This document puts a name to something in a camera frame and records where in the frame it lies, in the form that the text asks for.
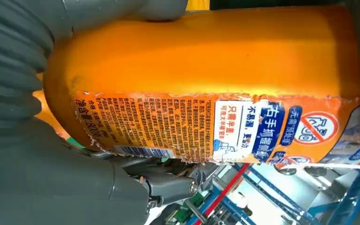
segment bottle label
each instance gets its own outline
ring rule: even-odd
[[[72,104],[91,142],[118,154],[287,165],[360,147],[359,129],[345,136],[359,98],[77,92]]]

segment blue metal frame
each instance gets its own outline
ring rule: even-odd
[[[211,193],[210,196],[207,199],[205,199],[203,204],[199,207],[199,211],[203,214],[209,208],[209,206],[212,205],[212,203],[215,201],[215,199],[219,194],[220,194],[220,190],[217,187],[213,188],[213,193]],[[198,217],[196,217],[196,215],[193,214],[191,218],[187,220],[186,225],[193,225],[197,220]]]
[[[240,169],[240,167],[235,164],[233,166],[237,171]],[[289,198],[285,193],[283,193],[281,190],[279,190],[275,185],[273,185],[271,182],[269,182],[265,177],[263,177],[257,170],[255,170],[253,167],[249,167],[249,171],[253,173],[255,176],[257,176],[261,181],[263,181],[267,186],[272,188],[275,192],[277,192],[281,197],[283,197],[286,201],[289,202],[292,207],[287,206],[280,200],[276,199],[275,197],[271,196],[266,190],[264,190],[261,186],[259,186],[254,180],[252,180],[246,173],[243,174],[243,177],[245,180],[252,185],[255,189],[257,189],[260,193],[264,195],[267,199],[269,199],[271,202],[273,202],[277,207],[279,207],[282,211],[284,211],[288,216],[293,218],[294,220],[297,220],[297,216],[301,216],[305,218],[308,222],[314,225],[318,225],[319,222],[316,218],[314,218],[312,215],[310,215],[308,212],[304,211],[296,202],[294,202],[291,198]]]
[[[212,203],[215,201],[217,196],[220,194],[220,189],[218,189],[216,186],[213,186],[212,193],[210,196],[204,201],[204,203],[200,206],[199,210],[203,214],[209,207],[212,205]],[[241,210],[238,206],[236,206],[227,196],[223,198],[223,200],[220,202],[223,206],[226,207],[226,209],[233,214],[235,214],[240,220],[242,224],[245,224],[245,222],[242,220],[244,218],[249,225],[256,225],[249,217],[248,215]],[[186,222],[186,225],[193,225],[198,218],[196,215],[192,215],[191,218]]]
[[[223,200],[220,202],[224,207],[226,207],[227,211],[229,212],[233,212],[233,214],[235,214],[239,221],[242,223],[242,224],[245,224],[247,225],[243,220],[242,218],[244,218],[249,225],[256,225],[250,218],[249,216],[240,208],[238,207],[236,204],[234,204],[227,196],[225,196],[223,198]]]
[[[343,200],[338,204],[328,224],[350,225],[360,211],[360,173]]]

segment industrial machinery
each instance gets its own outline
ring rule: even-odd
[[[45,71],[54,44],[125,15],[175,20],[186,5],[186,0],[0,0],[0,225],[137,225],[150,208],[190,198],[203,186],[215,165],[82,152],[34,118],[41,107],[32,93],[42,88],[36,73]],[[360,51],[360,0],[348,8]]]

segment orange label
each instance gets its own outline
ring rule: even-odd
[[[74,104],[78,119],[103,150],[190,161],[212,155],[214,101],[209,97],[79,92]]]
[[[285,157],[319,162],[360,104],[357,98],[89,92],[76,93],[72,103],[91,141],[102,150],[187,161],[271,163]]]

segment red metal bar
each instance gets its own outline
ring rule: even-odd
[[[217,196],[215,201],[210,205],[210,207],[205,211],[205,216],[208,217],[209,214],[220,204],[224,196],[227,195],[227,192],[234,186],[237,180],[243,175],[246,169],[250,166],[250,163],[245,163],[243,167],[238,171],[238,173],[232,178],[230,183],[224,188],[224,190]],[[201,225],[201,221],[197,220],[194,225]]]

